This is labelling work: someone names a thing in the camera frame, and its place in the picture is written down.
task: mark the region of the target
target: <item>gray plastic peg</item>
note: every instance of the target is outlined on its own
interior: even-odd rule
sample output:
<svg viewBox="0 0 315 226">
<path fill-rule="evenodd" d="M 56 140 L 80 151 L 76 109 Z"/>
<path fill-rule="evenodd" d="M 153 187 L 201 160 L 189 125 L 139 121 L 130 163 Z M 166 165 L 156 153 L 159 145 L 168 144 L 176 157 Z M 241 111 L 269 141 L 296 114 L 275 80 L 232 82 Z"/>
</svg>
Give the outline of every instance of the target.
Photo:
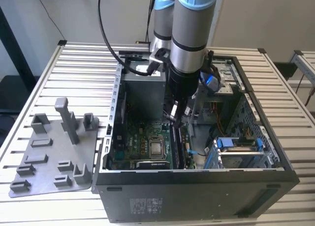
<svg viewBox="0 0 315 226">
<path fill-rule="evenodd" d="M 55 110 L 60 113 L 61 118 L 63 119 L 63 127 L 66 132 L 68 132 L 71 143 L 79 143 L 79 137 L 75 131 L 76 127 L 68 111 L 68 99 L 65 97 L 57 98 L 55 103 Z"/>
</svg>

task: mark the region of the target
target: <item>black plastic part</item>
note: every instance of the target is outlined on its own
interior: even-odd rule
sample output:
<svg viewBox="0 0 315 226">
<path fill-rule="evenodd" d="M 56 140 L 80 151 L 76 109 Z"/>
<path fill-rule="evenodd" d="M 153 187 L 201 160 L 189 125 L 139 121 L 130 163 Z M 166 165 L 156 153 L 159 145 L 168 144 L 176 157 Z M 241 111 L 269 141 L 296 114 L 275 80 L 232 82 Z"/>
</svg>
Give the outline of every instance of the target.
<svg viewBox="0 0 315 226">
<path fill-rule="evenodd" d="M 243 84 L 245 86 L 245 90 L 247 92 L 254 92 L 254 89 L 252 88 L 252 85 L 251 85 L 250 81 L 248 80 L 248 78 L 247 78 L 247 76 L 246 76 L 246 74 L 245 74 L 245 72 L 244 72 L 240 62 L 237 59 L 237 57 L 233 56 L 231 59 L 232 59 L 232 62 L 234 64 L 237 72 L 239 73 L 239 75 L 241 77 L 241 80 L 242 80 L 242 82 L 243 82 Z"/>
<path fill-rule="evenodd" d="M 183 169 L 186 166 L 186 157 L 184 146 L 182 145 L 182 134 L 180 129 L 175 129 L 175 136 L 177 140 L 177 149 L 178 149 L 178 156 L 179 156 L 179 169 Z"/>
<path fill-rule="evenodd" d="M 177 45 L 179 48 L 186 50 L 186 51 L 191 51 L 191 52 L 203 50 L 207 46 L 207 44 L 204 44 L 204 45 L 198 46 L 198 47 L 190 47 L 190 46 L 182 45 L 181 43 L 176 41 L 174 39 L 174 37 L 172 37 L 172 40 L 173 40 L 174 44 Z"/>
<path fill-rule="evenodd" d="M 60 40 L 58 42 L 58 45 L 60 45 L 60 46 L 63 46 L 63 45 L 66 45 L 66 44 L 67 44 L 67 40 Z"/>
<path fill-rule="evenodd" d="M 86 184 L 92 180 L 91 173 L 86 164 L 83 164 L 82 171 L 79 170 L 77 165 L 74 166 L 73 178 L 77 184 Z"/>
<path fill-rule="evenodd" d="M 31 122 L 31 127 L 36 134 L 46 133 L 44 124 L 49 124 L 46 114 L 35 114 Z"/>
<path fill-rule="evenodd" d="M 300 56 L 303 56 L 303 52 L 300 51 L 300 50 L 294 50 L 294 53 L 297 54 L 297 55 L 300 55 Z"/>
<path fill-rule="evenodd" d="M 264 48 L 258 48 L 259 53 L 261 54 L 267 54 L 266 50 Z"/>
<path fill-rule="evenodd" d="M 167 162 L 167 161 L 138 162 L 136 168 L 138 170 L 169 169 L 169 162 Z"/>
<path fill-rule="evenodd" d="M 147 68 L 147 72 L 151 75 L 158 69 L 159 66 L 160 66 L 160 63 L 153 61 L 152 63 L 149 64 Z"/>
<path fill-rule="evenodd" d="M 163 35 L 158 34 L 156 31 L 153 31 L 153 34 L 154 34 L 157 38 L 159 38 L 159 39 L 161 39 L 161 40 L 171 40 L 171 39 L 172 39 L 171 36 L 163 36 Z"/>
<path fill-rule="evenodd" d="M 139 44 L 148 44 L 147 42 L 139 42 Z M 130 50 L 120 50 L 118 52 L 120 56 L 126 56 L 126 57 L 149 57 L 151 55 L 151 52 L 148 51 L 130 51 Z"/>
<path fill-rule="evenodd" d="M 93 131 L 97 129 L 93 113 L 87 113 L 83 116 L 83 125 L 85 131 Z"/>
<path fill-rule="evenodd" d="M 53 144 L 53 140 L 49 138 L 49 139 L 33 140 L 33 142 L 31 143 L 31 146 L 33 148 L 46 147 L 46 146 L 51 146 L 52 144 Z"/>
<path fill-rule="evenodd" d="M 106 131 L 106 135 L 110 135 L 110 133 L 112 132 L 112 126 L 107 125 L 107 131 Z"/>
<path fill-rule="evenodd" d="M 22 164 L 16 168 L 16 172 L 20 176 L 34 175 L 35 168 L 31 163 Z"/>
<path fill-rule="evenodd" d="M 66 161 L 59 161 L 57 168 L 60 172 L 73 171 L 74 166 L 73 166 L 72 161 L 66 160 Z"/>
<path fill-rule="evenodd" d="M 70 187 L 72 185 L 72 181 L 68 175 L 57 175 L 54 179 L 54 184 L 57 188 L 59 187 Z"/>
<path fill-rule="evenodd" d="M 27 180 L 17 180 L 13 181 L 10 188 L 15 193 L 28 192 L 31 184 Z"/>
<path fill-rule="evenodd" d="M 173 65 L 169 66 L 168 84 L 175 100 L 192 96 L 198 88 L 200 70 L 193 73 L 178 71 Z"/>
<path fill-rule="evenodd" d="M 27 156 L 24 163 L 46 163 L 48 161 L 47 155 Z"/>
<path fill-rule="evenodd" d="M 18 71 L 23 83 L 30 93 L 36 85 L 35 77 L 23 55 L 14 33 L 0 7 L 0 39 L 10 56 L 16 70 Z"/>
<path fill-rule="evenodd" d="M 294 63 L 274 62 L 274 65 L 286 81 L 289 80 L 289 78 L 291 78 L 297 70 L 297 66 Z"/>
<path fill-rule="evenodd" d="M 172 151 L 172 159 L 173 159 L 173 169 L 179 169 L 179 155 L 178 155 L 178 145 L 175 128 L 172 124 L 169 126 L 169 132 L 171 137 L 171 151 Z"/>
</svg>

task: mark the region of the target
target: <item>metal frame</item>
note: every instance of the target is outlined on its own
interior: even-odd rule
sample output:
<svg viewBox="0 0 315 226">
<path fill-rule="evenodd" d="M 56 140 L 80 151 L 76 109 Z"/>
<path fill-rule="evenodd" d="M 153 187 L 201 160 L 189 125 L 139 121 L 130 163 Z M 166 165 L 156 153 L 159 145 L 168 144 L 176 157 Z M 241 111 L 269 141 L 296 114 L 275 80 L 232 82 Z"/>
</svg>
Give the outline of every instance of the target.
<svg viewBox="0 0 315 226">
<path fill-rule="evenodd" d="M 141 45 L 115 45 L 113 48 L 116 51 L 147 50 L 146 46 Z M 211 49 L 216 55 L 238 58 L 273 131 L 301 182 L 257 220 L 243 219 L 241 222 L 229 220 L 226 221 L 226 224 L 314 225 L 314 120 L 266 55 L 259 53 L 257 49 L 217 47 Z M 47 105 L 50 105 L 51 95 L 53 95 L 49 91 L 50 89 L 60 90 L 59 92 L 62 93 L 67 91 L 66 89 L 74 89 L 74 86 L 78 86 L 77 84 L 80 84 L 79 89 L 82 94 L 87 95 L 89 91 L 91 95 L 94 94 L 94 97 L 73 97 L 72 102 L 76 104 L 73 107 L 74 111 L 94 105 L 94 112 L 100 112 L 95 105 L 104 109 L 106 105 L 110 104 L 106 98 L 100 98 L 104 95 L 106 87 L 103 81 L 108 76 L 104 70 L 105 67 L 113 69 L 116 67 L 116 63 L 103 44 L 68 43 L 65 47 L 57 47 L 8 138 L 0 148 L 0 202 L 2 205 L 0 222 L 29 222 L 31 225 L 42 225 L 41 221 L 49 221 L 52 224 L 58 223 L 60 226 L 69 225 L 69 223 L 81 224 L 82 222 L 94 226 L 110 225 L 99 196 L 90 191 L 32 196 L 21 198 L 19 201 L 9 198 L 7 194 L 9 182 L 13 180 L 16 173 L 15 165 L 20 163 L 28 138 L 31 136 L 29 125 L 32 112 L 49 111 Z M 65 78 L 67 78 L 67 82 L 63 82 L 62 79 Z M 104 137 L 106 124 L 106 118 L 101 117 L 99 137 Z M 49 208 L 50 210 L 34 214 L 34 208 Z M 172 224 L 183 226 L 223 223 L 203 220 L 172 222 Z"/>
<path fill-rule="evenodd" d="M 290 63 L 295 63 L 295 65 L 309 79 L 313 87 L 315 87 L 315 52 L 294 51 Z"/>
<path fill-rule="evenodd" d="M 36 85 L 35 77 L 26 61 L 14 33 L 0 7 L 0 39 L 18 71 L 26 89 L 32 92 Z"/>
</svg>

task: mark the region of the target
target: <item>slotted aluminum surface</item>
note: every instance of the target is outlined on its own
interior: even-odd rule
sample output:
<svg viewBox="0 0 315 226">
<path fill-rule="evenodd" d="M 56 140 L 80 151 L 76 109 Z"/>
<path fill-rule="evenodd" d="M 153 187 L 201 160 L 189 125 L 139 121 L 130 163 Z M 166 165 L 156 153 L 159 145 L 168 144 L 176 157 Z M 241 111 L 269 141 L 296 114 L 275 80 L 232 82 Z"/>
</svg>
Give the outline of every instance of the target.
<svg viewBox="0 0 315 226">
<path fill-rule="evenodd" d="M 114 46 L 114 49 L 147 50 L 147 47 L 123 45 Z M 257 221 L 165 222 L 147 225 L 315 225 L 314 120 L 268 56 L 260 54 L 256 49 L 211 49 L 217 55 L 238 58 L 301 183 Z M 98 137 L 105 135 L 115 69 L 116 62 L 104 45 L 68 43 L 65 47 L 56 49 L 0 148 L 0 223 L 23 222 L 22 225 L 26 226 L 110 225 L 99 196 L 93 195 L 90 190 L 15 199 L 9 198 L 8 192 L 9 183 L 14 179 L 16 166 L 20 164 L 32 133 L 32 115 L 47 112 L 49 119 L 59 118 L 53 108 L 56 97 L 68 96 L 69 110 L 74 111 L 76 116 L 93 112 L 101 121 Z"/>
</svg>

